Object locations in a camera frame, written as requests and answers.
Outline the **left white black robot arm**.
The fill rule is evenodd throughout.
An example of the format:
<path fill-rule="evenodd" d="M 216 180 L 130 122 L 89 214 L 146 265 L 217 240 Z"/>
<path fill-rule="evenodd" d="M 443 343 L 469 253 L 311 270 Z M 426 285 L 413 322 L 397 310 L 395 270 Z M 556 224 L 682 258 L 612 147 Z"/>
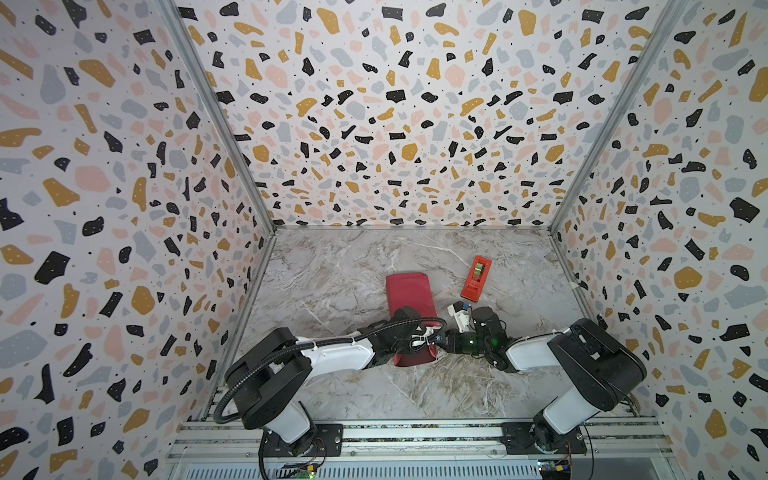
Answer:
<path fill-rule="evenodd" d="M 390 319 L 346 336 L 307 339 L 277 328 L 228 368 L 227 390 L 213 421 L 239 421 L 247 430 L 264 429 L 288 445 L 305 447 L 316 427 L 295 396 L 308 380 L 378 367 L 397 355 L 428 353 L 446 327 L 441 318 L 403 307 Z"/>

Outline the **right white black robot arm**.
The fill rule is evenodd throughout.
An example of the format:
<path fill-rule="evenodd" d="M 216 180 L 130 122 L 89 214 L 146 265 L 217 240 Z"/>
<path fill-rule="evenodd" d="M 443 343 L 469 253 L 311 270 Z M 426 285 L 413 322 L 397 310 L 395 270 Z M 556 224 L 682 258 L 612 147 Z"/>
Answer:
<path fill-rule="evenodd" d="M 642 361 L 601 326 L 579 319 L 565 329 L 513 338 L 489 307 L 449 307 L 455 329 L 440 333 L 436 345 L 451 354 L 480 358 L 505 373 L 558 367 L 571 386 L 534 417 L 530 436 L 554 442 L 599 412 L 629 398 L 646 378 Z"/>

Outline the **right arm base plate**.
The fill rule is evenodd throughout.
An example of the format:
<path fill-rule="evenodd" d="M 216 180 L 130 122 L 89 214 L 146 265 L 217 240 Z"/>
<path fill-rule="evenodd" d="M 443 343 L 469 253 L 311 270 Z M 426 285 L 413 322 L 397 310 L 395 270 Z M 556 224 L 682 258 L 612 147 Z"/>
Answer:
<path fill-rule="evenodd" d="M 566 455 L 588 452 L 579 428 L 561 435 L 545 423 L 515 421 L 502 423 L 501 431 L 500 441 L 508 455 Z"/>

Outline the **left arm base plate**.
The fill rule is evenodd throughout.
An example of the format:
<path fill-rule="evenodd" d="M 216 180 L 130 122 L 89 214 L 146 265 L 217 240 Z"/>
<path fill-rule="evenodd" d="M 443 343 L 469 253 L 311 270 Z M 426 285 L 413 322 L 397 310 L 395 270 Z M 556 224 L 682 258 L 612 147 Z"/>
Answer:
<path fill-rule="evenodd" d="M 294 442 L 286 442 L 277 433 L 267 430 L 261 452 L 266 458 L 339 457 L 343 438 L 344 425 L 341 423 L 314 424 Z"/>

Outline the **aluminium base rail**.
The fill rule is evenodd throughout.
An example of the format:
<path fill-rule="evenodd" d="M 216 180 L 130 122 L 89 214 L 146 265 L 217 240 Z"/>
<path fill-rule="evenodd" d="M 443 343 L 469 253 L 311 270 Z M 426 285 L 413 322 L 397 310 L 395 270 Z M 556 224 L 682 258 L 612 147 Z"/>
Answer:
<path fill-rule="evenodd" d="M 168 479 L 682 479 L 657 421 L 595 417 L 554 453 L 523 444 L 520 419 L 330 420 L 297 457 L 274 434 L 182 426 Z"/>

